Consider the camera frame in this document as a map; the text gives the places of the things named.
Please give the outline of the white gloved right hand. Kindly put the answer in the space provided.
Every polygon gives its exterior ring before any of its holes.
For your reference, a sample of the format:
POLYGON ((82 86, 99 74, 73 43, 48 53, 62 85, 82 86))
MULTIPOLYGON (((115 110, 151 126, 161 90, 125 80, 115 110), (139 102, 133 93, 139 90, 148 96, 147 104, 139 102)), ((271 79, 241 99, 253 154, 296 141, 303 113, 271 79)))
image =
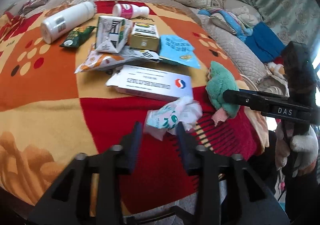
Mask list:
POLYGON ((287 165, 290 152, 296 152, 297 158, 294 164, 292 177, 310 174, 316 167, 318 156, 318 139, 311 126, 304 135, 295 135, 291 138, 290 144, 284 140, 282 122, 276 128, 276 150, 275 165, 276 170, 280 170, 287 165))

